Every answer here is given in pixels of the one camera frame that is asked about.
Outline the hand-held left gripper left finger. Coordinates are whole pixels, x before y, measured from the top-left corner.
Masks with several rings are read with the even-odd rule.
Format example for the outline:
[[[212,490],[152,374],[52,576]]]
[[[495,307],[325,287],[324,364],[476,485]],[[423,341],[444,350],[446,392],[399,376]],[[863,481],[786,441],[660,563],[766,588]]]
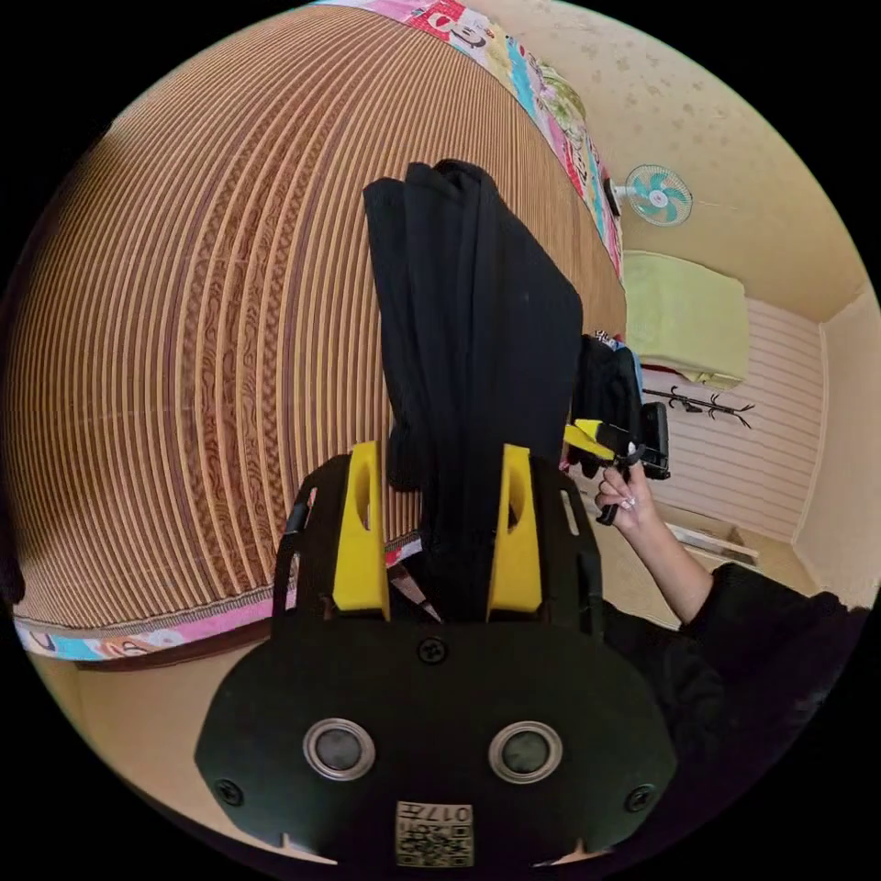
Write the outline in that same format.
[[[356,444],[343,496],[332,598],[344,614],[388,614],[384,490],[375,441]]]

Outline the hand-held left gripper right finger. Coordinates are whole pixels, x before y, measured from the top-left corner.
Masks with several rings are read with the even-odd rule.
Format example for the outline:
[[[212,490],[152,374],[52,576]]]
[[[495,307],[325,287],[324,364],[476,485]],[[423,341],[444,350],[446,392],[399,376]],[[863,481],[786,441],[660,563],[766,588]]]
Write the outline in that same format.
[[[535,613],[542,602],[541,567],[530,451],[503,447],[489,613]]]

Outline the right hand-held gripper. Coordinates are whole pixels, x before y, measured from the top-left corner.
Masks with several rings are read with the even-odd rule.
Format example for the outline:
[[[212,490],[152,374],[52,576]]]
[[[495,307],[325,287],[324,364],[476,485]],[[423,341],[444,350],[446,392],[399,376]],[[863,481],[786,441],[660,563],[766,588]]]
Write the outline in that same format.
[[[598,465],[628,469],[639,462],[649,480],[665,481],[671,476],[669,431],[662,404],[641,406],[634,428],[621,420],[578,418],[574,426],[565,427],[563,440],[568,448],[584,452]]]

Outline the person's right hand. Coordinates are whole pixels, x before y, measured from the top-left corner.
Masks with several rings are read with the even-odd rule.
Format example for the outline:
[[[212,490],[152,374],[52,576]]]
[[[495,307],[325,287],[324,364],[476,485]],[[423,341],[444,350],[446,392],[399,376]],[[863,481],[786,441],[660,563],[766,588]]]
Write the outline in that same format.
[[[628,469],[604,469],[595,502],[600,512],[615,508],[611,525],[626,539],[639,537],[660,521],[641,463],[635,463]]]

